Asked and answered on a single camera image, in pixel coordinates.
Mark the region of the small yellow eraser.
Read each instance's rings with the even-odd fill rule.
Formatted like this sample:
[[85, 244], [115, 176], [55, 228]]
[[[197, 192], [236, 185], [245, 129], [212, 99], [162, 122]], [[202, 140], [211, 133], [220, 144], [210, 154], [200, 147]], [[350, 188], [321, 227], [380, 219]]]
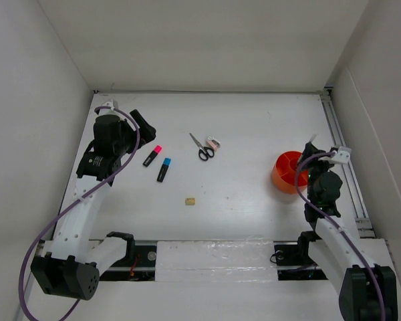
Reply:
[[186, 198], [186, 199], [185, 199], [185, 205], [190, 205], [190, 206], [192, 206], [192, 205], [195, 205], [195, 203], [196, 203], [195, 198]]

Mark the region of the black gel pen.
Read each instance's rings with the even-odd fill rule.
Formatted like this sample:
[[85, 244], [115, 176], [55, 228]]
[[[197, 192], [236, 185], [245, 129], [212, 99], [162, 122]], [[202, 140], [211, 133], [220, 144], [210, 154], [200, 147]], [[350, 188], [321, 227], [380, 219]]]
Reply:
[[311, 136], [311, 138], [308, 140], [308, 144], [313, 144], [314, 140], [317, 138], [317, 134], [314, 134]]

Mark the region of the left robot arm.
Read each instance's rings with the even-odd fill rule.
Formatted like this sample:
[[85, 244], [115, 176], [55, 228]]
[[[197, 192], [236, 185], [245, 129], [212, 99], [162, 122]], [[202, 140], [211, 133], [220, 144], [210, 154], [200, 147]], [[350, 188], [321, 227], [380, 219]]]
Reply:
[[128, 165], [122, 161], [156, 138], [156, 129], [137, 110], [125, 114], [106, 107], [93, 126], [94, 139], [76, 170], [75, 205], [63, 216], [45, 255], [37, 255], [31, 273], [45, 294], [90, 300], [100, 276], [115, 263], [128, 265], [137, 259], [134, 236], [112, 231], [96, 247], [90, 235], [115, 176]]

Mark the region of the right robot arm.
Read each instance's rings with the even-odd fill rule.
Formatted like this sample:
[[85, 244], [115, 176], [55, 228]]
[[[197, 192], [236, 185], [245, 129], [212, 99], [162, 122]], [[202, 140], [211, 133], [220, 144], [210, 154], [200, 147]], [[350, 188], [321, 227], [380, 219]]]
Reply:
[[397, 320], [396, 274], [358, 247], [337, 209], [343, 182], [331, 168], [348, 164], [351, 152], [344, 146], [325, 151], [305, 144], [295, 175], [307, 172], [307, 191], [297, 194], [312, 230], [302, 235], [305, 241], [295, 247], [295, 254], [299, 261], [313, 261], [321, 268], [338, 294], [344, 320]]

